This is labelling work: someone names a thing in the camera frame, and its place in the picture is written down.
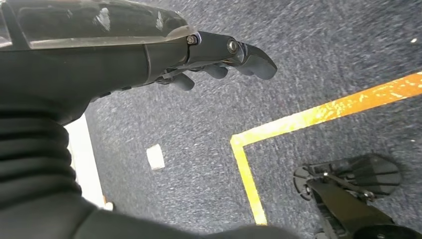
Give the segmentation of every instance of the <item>robotic hand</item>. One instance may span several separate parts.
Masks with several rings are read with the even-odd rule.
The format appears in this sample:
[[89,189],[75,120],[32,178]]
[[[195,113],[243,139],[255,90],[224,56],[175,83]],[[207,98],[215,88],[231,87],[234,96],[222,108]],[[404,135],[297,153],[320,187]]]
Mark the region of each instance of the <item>robotic hand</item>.
[[66,124],[115,90],[174,83],[185,71],[214,78],[233,67],[272,78],[259,48],[195,31],[179,14],[128,0],[0,0],[0,107]]

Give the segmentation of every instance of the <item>gray carpet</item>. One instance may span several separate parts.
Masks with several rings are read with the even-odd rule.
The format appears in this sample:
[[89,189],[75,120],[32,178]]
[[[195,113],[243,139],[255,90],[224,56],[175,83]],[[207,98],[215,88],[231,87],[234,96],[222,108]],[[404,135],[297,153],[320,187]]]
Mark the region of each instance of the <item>gray carpet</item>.
[[[196,73],[187,93],[150,85],[89,106],[104,194],[122,212],[193,232],[254,222],[233,134],[422,69],[419,0],[151,2],[180,11],[200,30],[262,48],[279,67],[269,81],[234,70],[222,80]],[[421,110],[415,97],[247,146],[269,223],[311,239],[320,225],[294,191],[294,168],[376,152],[397,160],[405,175],[376,206],[422,232]],[[157,143],[166,167],[152,171],[146,149]]]

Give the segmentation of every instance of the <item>black robotic foot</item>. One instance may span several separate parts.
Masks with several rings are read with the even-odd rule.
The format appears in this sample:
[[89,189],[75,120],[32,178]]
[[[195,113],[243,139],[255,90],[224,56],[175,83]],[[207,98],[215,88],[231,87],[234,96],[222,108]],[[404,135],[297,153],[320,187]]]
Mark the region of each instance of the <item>black robotic foot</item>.
[[297,192],[307,201],[312,199],[307,181],[323,178],[324,173],[334,175],[354,186],[372,192],[375,198],[390,195],[400,185],[401,175],[398,167],[378,154],[336,160],[299,167],[294,172]]

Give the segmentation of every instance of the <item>metal bolt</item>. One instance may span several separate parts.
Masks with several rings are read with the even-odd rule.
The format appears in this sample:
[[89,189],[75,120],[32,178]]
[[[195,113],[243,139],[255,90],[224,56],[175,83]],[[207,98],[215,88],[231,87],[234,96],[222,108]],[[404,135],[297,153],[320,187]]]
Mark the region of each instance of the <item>metal bolt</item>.
[[189,45],[196,45],[198,43],[198,39],[195,35],[190,35],[186,37],[186,40],[188,41]]
[[239,46],[237,45],[237,41],[235,41],[234,39],[230,39],[227,42],[227,48],[231,54],[235,54],[239,48]]
[[302,193],[303,194],[306,194],[306,195],[310,195],[311,194],[311,189],[307,185],[305,185],[305,188],[302,189]]

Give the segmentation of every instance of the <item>yellow floor marking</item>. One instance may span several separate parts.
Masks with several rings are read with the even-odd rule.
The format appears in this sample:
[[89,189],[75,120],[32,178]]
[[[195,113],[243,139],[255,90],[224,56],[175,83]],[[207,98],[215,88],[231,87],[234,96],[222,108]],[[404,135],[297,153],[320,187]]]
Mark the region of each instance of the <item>yellow floor marking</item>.
[[231,148],[256,224],[266,225],[267,219],[246,159],[244,146],[420,94],[422,94],[422,72],[233,135],[230,140]]

